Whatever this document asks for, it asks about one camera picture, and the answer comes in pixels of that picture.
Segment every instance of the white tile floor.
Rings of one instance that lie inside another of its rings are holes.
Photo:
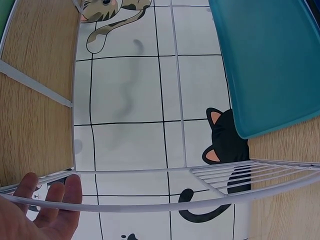
[[[172,0],[179,54],[186,161],[202,166],[212,145],[206,109],[231,105],[208,0]],[[137,170],[184,166],[180,103],[169,0],[154,0],[136,22],[98,35],[100,27],[133,17],[121,9],[108,22],[80,26],[75,69],[74,138],[77,170]],[[188,172],[82,175],[83,203],[177,203],[217,198]],[[205,214],[217,207],[196,209]],[[249,204],[193,223],[179,212],[81,213],[75,240],[244,240]]]

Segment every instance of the cat tail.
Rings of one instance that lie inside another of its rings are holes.
[[[194,196],[194,191],[190,188],[187,188],[182,191],[179,197],[179,203],[185,203],[190,202],[192,197]],[[181,217],[183,217],[185,220],[192,222],[192,223],[205,223],[208,222],[216,217],[218,217],[220,214],[222,214],[225,210],[227,210],[231,204],[221,205],[217,209],[205,213],[205,214],[193,214],[189,210],[180,210],[179,214]]]

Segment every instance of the black cat illustration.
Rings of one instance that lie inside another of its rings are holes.
[[[58,179],[58,180],[55,180],[55,181],[52,181],[52,182],[48,182],[48,183],[47,183],[47,188],[49,189],[49,188],[51,187],[51,185],[52,185],[53,183],[56,183],[56,182],[60,182],[60,183],[62,183],[62,184],[65,184],[66,179],[67,179],[67,177],[63,177],[63,178],[60,178],[60,179]],[[41,187],[42,187],[42,185],[35,188],[34,193],[33,193],[33,197],[32,197],[33,199],[37,199],[37,200],[39,199],[39,194],[36,194],[36,192],[37,192]],[[40,207],[39,207],[39,206],[31,206],[31,205],[29,205],[28,210],[30,210],[30,211],[32,211],[32,212],[40,212]]]
[[[121,238],[125,239],[127,236],[126,235],[122,235]],[[136,238],[136,235],[134,233],[131,233],[128,238],[126,240],[138,240]]]
[[[232,109],[229,109],[225,112],[221,112],[220,110],[215,108],[208,108],[206,110],[206,116],[212,130],[212,145],[209,146],[203,152],[203,161],[207,164],[213,165],[250,160],[248,140],[239,137],[235,127]],[[237,168],[235,168],[229,180],[250,177],[250,174],[232,176],[234,174],[249,173],[250,171],[247,169],[249,168],[241,167],[241,169],[238,170]],[[250,179],[243,179],[228,182],[227,185],[231,186],[234,184],[240,184],[249,181]],[[242,191],[248,191],[250,189],[251,185],[245,184],[241,186],[230,187],[227,189],[227,192],[228,194],[232,194]],[[193,195],[194,191],[192,189],[185,189],[180,194],[178,202],[190,202]],[[216,218],[225,210],[227,210],[230,206],[231,204],[221,205],[217,209],[205,214],[193,214],[189,210],[181,210],[179,211],[179,213],[184,219],[186,219],[189,222],[204,223]]]

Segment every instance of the wooden panel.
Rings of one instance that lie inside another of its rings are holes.
[[[304,175],[304,173],[297,173],[280,179],[257,182],[252,184],[252,188],[262,188]],[[249,239],[318,240],[320,236],[319,189],[320,182],[253,201]]]
[[[249,139],[252,159],[319,162],[320,117]]]
[[[70,108],[2,73],[0,106],[0,187],[73,166]]]
[[[320,117],[248,141],[252,159],[320,162]],[[252,184],[261,188],[284,179]],[[320,183],[253,201],[250,240],[318,240]]]
[[[71,100],[79,20],[71,0],[20,0],[1,59]]]

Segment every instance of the tabby cat illustration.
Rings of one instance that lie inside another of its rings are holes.
[[[88,44],[95,41],[98,35],[105,35],[105,42],[107,35],[112,30],[133,23],[142,18],[146,13],[146,9],[150,7],[151,2],[152,0],[85,0],[81,17],[81,23],[83,24],[104,22],[112,19],[120,11],[120,9],[138,11],[138,13],[133,17],[110,23],[96,29],[89,35],[86,41],[87,48]]]
[[[212,145],[203,152],[203,161],[205,161],[207,164],[213,165],[249,160],[248,140],[239,137],[235,127],[232,109],[221,112],[215,108],[208,108],[206,110],[206,115],[212,130]],[[229,180],[250,177],[250,174],[232,176],[239,173],[249,173],[250,171],[246,169],[248,168],[242,167],[241,170],[237,170],[237,168],[235,168]],[[228,182],[227,185],[231,186],[234,184],[240,184],[249,181],[250,179],[232,181]],[[250,189],[251,185],[245,184],[242,186],[230,187],[227,189],[227,192],[229,194],[232,194],[242,191],[248,191]],[[179,203],[190,202],[193,195],[194,191],[192,189],[188,188],[183,190],[179,197]],[[216,218],[230,206],[231,204],[221,205],[217,209],[205,214],[193,214],[189,210],[182,210],[179,211],[179,213],[184,219],[188,220],[189,222],[204,223]]]

